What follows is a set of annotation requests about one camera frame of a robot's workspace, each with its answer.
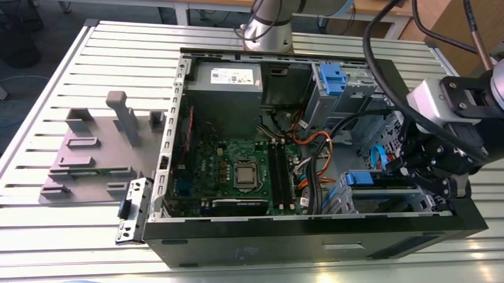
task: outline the slotted aluminum table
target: slotted aluminum table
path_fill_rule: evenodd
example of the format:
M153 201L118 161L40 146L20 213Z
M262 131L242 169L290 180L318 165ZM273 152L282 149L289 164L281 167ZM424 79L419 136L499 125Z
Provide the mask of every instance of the slotted aluminum table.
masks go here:
M472 180L490 230L397 260L170 270L147 246L115 246L118 203L48 207L39 189L56 157L72 107L114 115L105 104L123 90L137 115L166 110L181 47L241 49L230 29L101 22L83 27L0 159L0 281L87 278L101 282L495 282L504 278L504 162ZM421 42L373 41L409 88L453 74ZM294 52L363 57L361 39L294 34Z

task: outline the ram slot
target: ram slot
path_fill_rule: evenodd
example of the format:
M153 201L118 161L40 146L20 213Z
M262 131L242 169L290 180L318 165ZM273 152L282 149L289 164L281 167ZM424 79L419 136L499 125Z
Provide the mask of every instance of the ram slot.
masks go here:
M277 146L278 177L282 189L282 203L285 209L294 209L293 193L290 191L289 167L285 156L285 146Z
M273 207L282 208L282 189L281 189L281 179L278 173L278 163L277 163L277 149L276 144L270 143L268 145L268 162L269 162L269 178L272 181L272 192L273 192Z

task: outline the motherboard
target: motherboard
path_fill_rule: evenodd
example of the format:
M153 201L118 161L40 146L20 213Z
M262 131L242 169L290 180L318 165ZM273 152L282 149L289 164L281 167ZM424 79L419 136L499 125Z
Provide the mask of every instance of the motherboard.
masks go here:
M300 163L297 145L284 140L206 139L195 152L194 172L177 174L166 198L171 216L304 213L292 174Z

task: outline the cpu socket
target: cpu socket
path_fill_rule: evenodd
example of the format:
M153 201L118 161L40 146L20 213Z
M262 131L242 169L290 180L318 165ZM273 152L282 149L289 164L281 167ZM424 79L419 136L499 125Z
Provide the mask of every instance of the cpu socket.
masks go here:
M236 168L234 184L236 189L242 193L250 193L258 188L258 164L253 160L240 160L234 162Z

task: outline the green motherboard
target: green motherboard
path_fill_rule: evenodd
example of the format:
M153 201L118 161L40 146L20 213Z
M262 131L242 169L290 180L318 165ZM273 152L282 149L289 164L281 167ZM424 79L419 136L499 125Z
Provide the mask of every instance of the green motherboard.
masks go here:
M266 200L266 215L302 214L290 173L298 159L298 146L284 141L201 140L191 178L175 179L167 198L171 215L199 217L217 199Z

